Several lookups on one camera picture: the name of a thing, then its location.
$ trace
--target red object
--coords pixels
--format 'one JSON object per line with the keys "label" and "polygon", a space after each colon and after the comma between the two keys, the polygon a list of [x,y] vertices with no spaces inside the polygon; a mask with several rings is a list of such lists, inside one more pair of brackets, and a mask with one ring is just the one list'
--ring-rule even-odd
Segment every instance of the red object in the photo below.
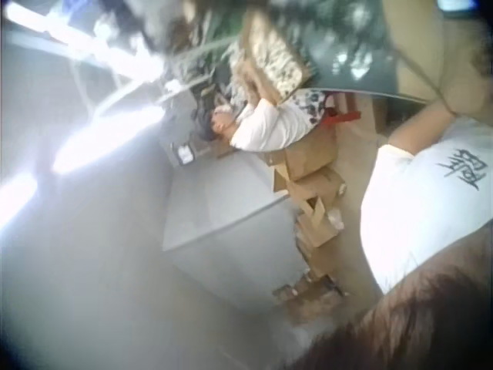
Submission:
{"label": "red object", "polygon": [[327,109],[325,111],[324,117],[322,117],[322,120],[320,122],[321,125],[333,126],[337,123],[355,121],[356,119],[361,118],[361,112],[357,110],[356,107],[356,99],[354,98],[354,93],[339,92],[338,95],[346,99],[347,112],[342,113],[340,111],[338,99],[334,99],[336,105],[335,110],[337,113],[334,115],[334,109]]}

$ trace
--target brown hair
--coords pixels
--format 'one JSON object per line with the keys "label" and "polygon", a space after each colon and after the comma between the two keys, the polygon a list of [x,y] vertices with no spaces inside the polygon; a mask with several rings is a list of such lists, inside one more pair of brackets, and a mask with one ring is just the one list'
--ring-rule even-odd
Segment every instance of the brown hair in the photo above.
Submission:
{"label": "brown hair", "polygon": [[465,370],[483,369],[485,361],[493,368],[491,292],[459,271],[424,285],[410,298],[377,306],[360,323],[318,338],[283,368]]}

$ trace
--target wooden floor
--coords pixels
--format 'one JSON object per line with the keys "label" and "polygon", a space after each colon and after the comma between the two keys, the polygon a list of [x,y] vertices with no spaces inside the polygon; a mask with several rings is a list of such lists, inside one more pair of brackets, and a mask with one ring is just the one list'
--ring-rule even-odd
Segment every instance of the wooden floor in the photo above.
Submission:
{"label": "wooden floor", "polygon": [[375,133],[374,120],[378,115],[374,114],[371,97],[358,95],[357,107],[362,112],[361,119],[337,125],[339,154],[334,169],[347,184],[347,192],[339,200],[345,230],[320,258],[327,265],[327,271],[333,271],[337,283],[349,294],[331,314],[336,325],[362,315],[381,296],[361,248],[360,208],[377,148],[386,139]]}

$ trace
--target white t-shirt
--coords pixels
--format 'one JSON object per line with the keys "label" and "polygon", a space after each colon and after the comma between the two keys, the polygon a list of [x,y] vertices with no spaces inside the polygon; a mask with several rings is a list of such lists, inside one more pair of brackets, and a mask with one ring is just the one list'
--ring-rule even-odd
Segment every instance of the white t-shirt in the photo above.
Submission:
{"label": "white t-shirt", "polygon": [[361,205],[361,242],[384,293],[493,218],[493,129],[460,118],[413,156],[382,146]]}
{"label": "white t-shirt", "polygon": [[230,145],[249,152],[270,152],[303,138],[317,125],[323,113],[321,109],[312,108],[314,114],[308,114],[311,107],[305,103],[306,94],[314,97],[316,101],[311,102],[314,106],[318,107],[324,100],[323,93],[302,89],[279,106],[273,106],[265,99],[261,99],[256,108],[248,105],[245,111],[249,111],[249,115],[240,115],[240,127]]}

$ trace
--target stack of cardboard boxes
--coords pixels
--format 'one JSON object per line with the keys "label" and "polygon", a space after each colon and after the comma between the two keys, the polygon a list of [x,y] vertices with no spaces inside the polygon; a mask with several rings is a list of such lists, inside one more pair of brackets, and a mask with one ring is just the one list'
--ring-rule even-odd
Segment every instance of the stack of cardboard boxes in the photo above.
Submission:
{"label": "stack of cardboard boxes", "polygon": [[[304,307],[304,311],[315,312],[304,296],[322,292],[320,280],[330,275],[317,260],[317,252],[334,247],[330,241],[344,229],[340,212],[334,207],[338,197],[344,194],[346,184],[338,173],[330,168],[337,157],[337,142],[334,128],[318,126],[302,140],[284,150],[264,155],[264,160],[274,168],[274,192],[286,190],[292,201],[300,208],[296,222],[296,245],[310,270],[295,284],[285,285],[275,292],[279,301]],[[340,294],[325,291],[334,304],[339,303]],[[311,299],[316,306],[319,301]]]}

